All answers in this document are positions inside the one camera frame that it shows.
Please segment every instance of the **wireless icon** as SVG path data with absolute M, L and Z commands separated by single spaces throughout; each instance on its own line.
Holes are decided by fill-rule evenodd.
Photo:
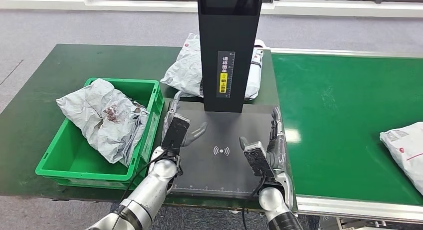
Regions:
M 229 147 L 225 147 L 224 149 L 219 148 L 218 146 L 215 146 L 213 148 L 213 154 L 216 156 L 218 154 L 225 154 L 226 156 L 229 156 L 230 149 Z

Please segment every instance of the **gray plastic mailer bag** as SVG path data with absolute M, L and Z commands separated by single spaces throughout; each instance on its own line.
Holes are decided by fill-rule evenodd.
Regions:
M 393 159 L 423 195 L 423 122 L 380 134 Z
M 103 79 L 56 102 L 63 114 L 81 129 L 90 146 L 109 163 L 120 161 L 129 166 L 148 120 L 144 106 L 133 103 Z
M 258 96 L 263 65 L 263 50 L 254 49 L 248 74 L 245 99 L 252 100 Z M 203 97 L 200 35 L 190 33 L 181 51 L 166 71 L 161 83 L 182 91 L 181 97 Z

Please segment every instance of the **black scanning pad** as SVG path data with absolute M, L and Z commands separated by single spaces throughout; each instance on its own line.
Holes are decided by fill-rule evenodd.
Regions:
M 171 195 L 245 199 L 260 182 L 244 156 L 239 137 L 269 142 L 273 106 L 244 104 L 242 113 L 204 112 L 202 103 L 180 102 L 178 113 L 190 119 L 188 132 L 208 122 L 199 139 L 181 148 L 182 176 Z

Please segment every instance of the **green plastic crate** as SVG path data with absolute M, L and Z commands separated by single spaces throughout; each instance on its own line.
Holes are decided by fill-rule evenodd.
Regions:
M 88 79 L 84 86 L 96 79 Z M 141 168 L 148 162 L 164 104 L 159 82 L 138 79 L 104 80 L 146 106 L 150 113 L 129 167 L 120 163 L 110 164 L 88 144 L 81 130 L 66 118 L 35 169 L 37 175 L 51 178 L 65 186 L 125 189 L 138 167 Z M 135 179 L 131 189 L 142 181 L 145 171 Z

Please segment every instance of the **green table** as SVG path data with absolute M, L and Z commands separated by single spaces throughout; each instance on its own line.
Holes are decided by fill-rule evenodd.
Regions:
M 299 212 L 423 222 L 423 197 L 378 137 L 422 119 L 423 60 L 271 51 L 264 55 L 261 90 L 253 103 L 281 104 Z M 158 80 L 178 52 L 177 47 L 57 45 L 0 115 L 0 195 L 118 200 L 118 190 L 63 187 L 35 175 L 64 119 L 55 99 L 80 88 L 89 77 Z M 176 92 L 161 88 L 166 98 Z M 166 203 L 225 209 L 241 205 L 237 200 L 178 196 Z
M 0 114 L 0 195 L 118 201 L 123 191 L 59 186 L 35 174 L 35 167 L 64 120 L 55 100 L 81 88 L 91 77 L 160 80 L 179 51 L 179 47 L 58 44 Z M 269 50 L 264 55 L 263 65 L 260 96 L 249 103 L 278 105 Z M 164 84 L 160 88 L 166 98 L 163 121 L 176 89 Z M 160 143 L 162 124 L 156 134 L 156 146 Z M 230 209 L 239 208 L 241 204 L 239 201 L 213 199 L 211 203 L 173 196 L 167 201 L 175 205 Z

